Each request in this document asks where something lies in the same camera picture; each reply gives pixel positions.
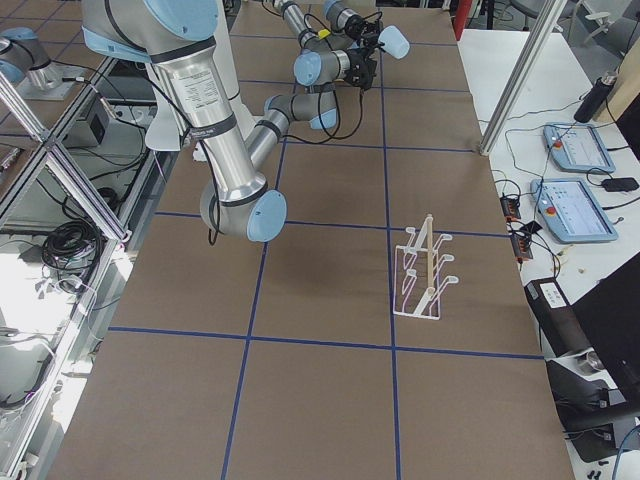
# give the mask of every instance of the electronic device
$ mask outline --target electronic device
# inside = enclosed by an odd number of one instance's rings
[[[524,287],[524,293],[556,356],[591,346],[555,278],[532,280]]]
[[[531,252],[531,240],[529,237],[525,237],[516,232],[511,232],[509,238],[511,239],[513,254],[516,256],[516,260],[518,261],[518,263],[522,263],[526,260],[533,260],[533,252]]]
[[[64,146],[67,148],[97,147],[102,143],[108,126],[109,115],[96,97],[69,130],[63,140]]]
[[[507,222],[513,222],[514,220],[520,220],[520,201],[515,198],[509,198],[506,195],[500,197],[500,206],[502,207],[502,213]]]
[[[633,177],[605,178],[600,185],[607,192],[633,192],[639,186]]]
[[[560,243],[611,242],[618,238],[611,220],[581,178],[534,180],[538,211]]]
[[[548,123],[544,126],[544,138],[551,157],[562,170],[583,173],[616,170],[593,125]]]
[[[569,382],[560,378],[554,382],[550,375],[552,388],[563,397],[571,400],[572,409],[564,412],[561,420],[569,431],[585,431],[611,428],[616,445],[621,435],[635,426],[635,418],[640,416],[640,295],[638,294],[638,278],[640,278],[640,253],[622,265],[598,284],[580,300],[574,303],[573,312],[580,323],[580,328],[593,346],[607,372],[618,387],[618,398],[609,396],[606,403],[596,403],[601,399],[593,382],[578,379]],[[573,396],[565,390],[571,385],[580,386],[581,391]],[[610,456],[615,450],[603,448],[594,450],[601,442],[581,444],[576,439],[573,443],[580,457],[586,461]],[[640,436],[630,439],[625,444],[629,449],[640,448]]]

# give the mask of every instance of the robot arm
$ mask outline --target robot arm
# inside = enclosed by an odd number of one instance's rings
[[[376,67],[370,57],[384,45],[379,16],[368,22],[329,0],[325,10],[330,19],[335,17],[331,22],[336,31],[320,38],[306,25],[295,2],[271,1],[300,45],[320,59],[304,57],[305,53],[296,61],[294,72],[306,93],[267,100],[264,117],[246,141],[213,57],[220,0],[82,2],[87,46],[107,56],[150,64],[162,91],[180,110],[174,112],[176,122],[203,147],[214,173],[201,197],[205,223],[221,233],[262,242],[282,229],[286,202],[282,194],[268,190],[258,171],[261,164],[293,121],[306,120],[316,129],[333,127],[335,96],[324,93],[333,91],[336,79],[370,88]]]
[[[12,83],[25,76],[40,90],[51,90],[62,83],[60,69],[30,29],[10,28],[0,32],[0,71]]]
[[[84,0],[85,42],[104,55],[152,65],[181,112],[176,121],[203,147],[214,172],[215,183],[201,197],[205,223],[221,233],[268,241],[284,225],[286,202],[268,190],[256,166],[289,123],[272,112],[245,143],[213,60],[217,5],[214,0]]]

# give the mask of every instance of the black bottle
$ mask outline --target black bottle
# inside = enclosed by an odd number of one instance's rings
[[[591,91],[587,93],[587,96],[584,97],[582,105],[580,105],[580,108],[576,111],[573,119],[579,123],[587,123],[591,120],[591,117],[593,117],[598,108],[600,108],[602,102],[609,96],[617,79],[617,73],[607,72],[596,80],[596,84]]]

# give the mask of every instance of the white rack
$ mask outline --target white rack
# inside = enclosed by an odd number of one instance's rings
[[[393,313],[440,320],[442,294],[449,285],[460,281],[453,275],[443,277],[445,264],[455,257],[439,253],[442,244],[453,240],[453,236],[443,233],[434,243],[431,214],[427,215],[419,231],[415,227],[408,227],[405,231],[409,234],[407,243],[395,247]]]

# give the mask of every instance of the brown table surface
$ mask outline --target brown table surface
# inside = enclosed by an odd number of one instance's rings
[[[384,20],[411,52],[382,58],[361,130],[264,167],[274,241],[209,247],[207,169],[178,159],[49,478],[573,478],[448,15]],[[254,113],[293,91],[281,20],[243,3],[232,45]],[[393,245],[428,212],[460,277],[439,322],[390,309]]]

